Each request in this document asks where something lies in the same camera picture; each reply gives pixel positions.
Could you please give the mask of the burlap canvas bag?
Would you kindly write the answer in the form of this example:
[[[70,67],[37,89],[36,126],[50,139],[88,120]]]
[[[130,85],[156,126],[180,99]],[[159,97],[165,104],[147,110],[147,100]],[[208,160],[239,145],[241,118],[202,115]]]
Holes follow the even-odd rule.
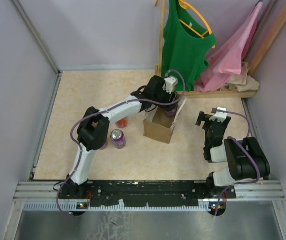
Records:
[[[143,120],[144,136],[161,143],[169,144],[186,101],[187,98],[183,97],[176,105],[176,112],[172,115],[168,115],[160,107],[151,112],[146,112],[145,120]]]

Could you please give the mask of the aluminium rail frame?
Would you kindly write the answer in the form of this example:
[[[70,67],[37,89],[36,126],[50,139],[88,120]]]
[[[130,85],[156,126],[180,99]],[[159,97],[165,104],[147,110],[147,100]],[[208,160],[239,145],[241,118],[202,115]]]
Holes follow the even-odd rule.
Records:
[[[54,88],[36,149],[36,171],[19,182],[5,239],[286,240],[286,197],[273,176],[226,188],[214,183],[227,163],[204,160],[204,121],[228,111],[227,134],[242,140],[252,122],[240,95],[180,93],[169,144],[144,136],[146,120],[132,92],[153,70],[65,71]],[[87,151],[68,127],[95,106],[112,123],[129,108],[127,145]]]

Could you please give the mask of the purple Fanta can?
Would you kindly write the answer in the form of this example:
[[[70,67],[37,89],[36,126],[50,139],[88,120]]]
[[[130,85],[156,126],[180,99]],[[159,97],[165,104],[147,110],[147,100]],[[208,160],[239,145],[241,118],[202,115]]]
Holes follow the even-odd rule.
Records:
[[[177,109],[178,109],[178,106],[175,105],[171,110],[165,112],[166,116],[169,118],[175,117],[177,114]]]
[[[100,150],[106,149],[107,146],[108,146],[108,141],[106,141],[106,142],[103,144],[103,146],[100,148]]]
[[[120,129],[113,130],[110,134],[110,139],[116,149],[123,149],[126,146],[125,135]]]

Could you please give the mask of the red cola can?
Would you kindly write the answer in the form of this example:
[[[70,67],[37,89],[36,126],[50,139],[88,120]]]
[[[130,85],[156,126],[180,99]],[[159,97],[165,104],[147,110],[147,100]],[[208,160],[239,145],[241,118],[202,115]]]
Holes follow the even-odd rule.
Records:
[[[123,128],[126,128],[128,126],[128,118],[125,117],[125,118],[122,118],[121,120],[117,121],[115,123],[116,127],[119,128],[119,129],[123,129]]]

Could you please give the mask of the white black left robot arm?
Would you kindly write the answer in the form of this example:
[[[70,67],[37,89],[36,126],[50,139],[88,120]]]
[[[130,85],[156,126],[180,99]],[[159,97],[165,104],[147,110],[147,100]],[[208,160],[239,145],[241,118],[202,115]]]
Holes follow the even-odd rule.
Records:
[[[96,154],[106,143],[110,125],[150,109],[152,106],[160,107],[166,112],[171,112],[179,102],[175,87],[178,79],[174,76],[162,78],[153,76],[146,86],[132,92],[126,99],[112,106],[96,109],[90,107],[85,112],[83,119],[72,128],[70,136],[73,137],[77,130],[77,138],[72,140],[78,145],[73,169],[68,177],[72,184],[69,192],[80,199],[86,195],[88,173]]]

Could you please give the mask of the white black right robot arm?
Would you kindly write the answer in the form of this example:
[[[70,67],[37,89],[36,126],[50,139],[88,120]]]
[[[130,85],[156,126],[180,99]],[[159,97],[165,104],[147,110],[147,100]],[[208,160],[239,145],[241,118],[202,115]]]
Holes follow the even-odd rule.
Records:
[[[268,178],[271,173],[270,163],[258,140],[249,135],[250,129],[244,139],[237,140],[232,136],[224,138],[232,120],[229,114],[246,118],[242,114],[218,107],[212,110],[212,114],[201,111],[195,124],[200,126],[204,123],[204,159],[213,164],[227,163],[227,167],[210,173],[206,179],[206,192],[212,198],[218,198],[224,188],[256,183]]]

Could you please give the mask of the pink shirt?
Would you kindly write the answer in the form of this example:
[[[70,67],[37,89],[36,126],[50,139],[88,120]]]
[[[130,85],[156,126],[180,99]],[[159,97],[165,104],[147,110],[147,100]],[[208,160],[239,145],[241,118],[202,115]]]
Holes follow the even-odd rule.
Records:
[[[209,68],[195,83],[195,91],[214,92],[223,87],[233,75],[242,72],[242,62],[257,29],[258,16],[263,8],[260,0],[237,32],[212,56]]]

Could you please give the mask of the wooden pole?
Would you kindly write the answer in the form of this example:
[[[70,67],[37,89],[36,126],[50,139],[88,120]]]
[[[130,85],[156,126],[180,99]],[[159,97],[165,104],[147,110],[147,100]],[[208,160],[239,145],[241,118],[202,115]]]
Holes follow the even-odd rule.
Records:
[[[286,23],[286,0],[276,0],[274,6],[266,22],[261,25],[262,31],[250,51],[248,72],[250,76],[255,73]]]

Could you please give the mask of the wooden clothes rack frame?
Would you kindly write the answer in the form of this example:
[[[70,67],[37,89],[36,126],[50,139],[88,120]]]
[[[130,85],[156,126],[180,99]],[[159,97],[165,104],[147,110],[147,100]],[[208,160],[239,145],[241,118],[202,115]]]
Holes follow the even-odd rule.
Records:
[[[160,6],[160,25],[159,25],[159,56],[158,63],[155,64],[155,74],[160,76],[162,73],[162,60],[163,60],[163,45],[164,45],[164,22],[165,22],[165,13],[166,2],[164,0],[157,0],[155,2],[155,7]],[[190,91],[185,93],[187,98],[197,99],[197,98],[252,98],[257,92],[253,90],[248,90],[245,92],[238,92],[236,90],[229,91],[213,91],[213,92],[201,92],[201,91]]]

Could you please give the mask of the green tank top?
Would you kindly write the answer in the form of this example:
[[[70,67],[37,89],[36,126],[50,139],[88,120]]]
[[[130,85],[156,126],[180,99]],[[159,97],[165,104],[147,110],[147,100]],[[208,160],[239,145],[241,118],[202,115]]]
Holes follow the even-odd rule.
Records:
[[[175,90],[193,91],[200,75],[210,66],[206,55],[217,43],[215,35],[207,33],[207,30],[180,6],[178,0],[170,0],[163,38],[161,75],[164,77],[169,70],[176,70],[183,76],[185,86],[182,79],[172,72],[170,75],[178,78]]]

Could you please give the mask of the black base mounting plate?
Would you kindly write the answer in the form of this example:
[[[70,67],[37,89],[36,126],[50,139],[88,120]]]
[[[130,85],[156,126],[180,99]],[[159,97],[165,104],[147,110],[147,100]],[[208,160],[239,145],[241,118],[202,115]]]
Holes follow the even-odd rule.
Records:
[[[111,207],[122,200],[126,207],[197,207],[199,200],[217,199],[206,180],[88,180],[76,185],[69,180],[60,191],[60,200],[85,199],[91,207]]]

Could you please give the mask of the cream cloth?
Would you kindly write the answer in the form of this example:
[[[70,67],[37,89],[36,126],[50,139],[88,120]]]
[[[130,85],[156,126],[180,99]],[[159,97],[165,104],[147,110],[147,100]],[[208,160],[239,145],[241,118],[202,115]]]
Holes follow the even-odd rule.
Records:
[[[249,70],[249,64],[247,62],[242,62],[241,73],[231,75],[220,90],[237,92],[257,91],[260,87],[260,83],[248,75]]]

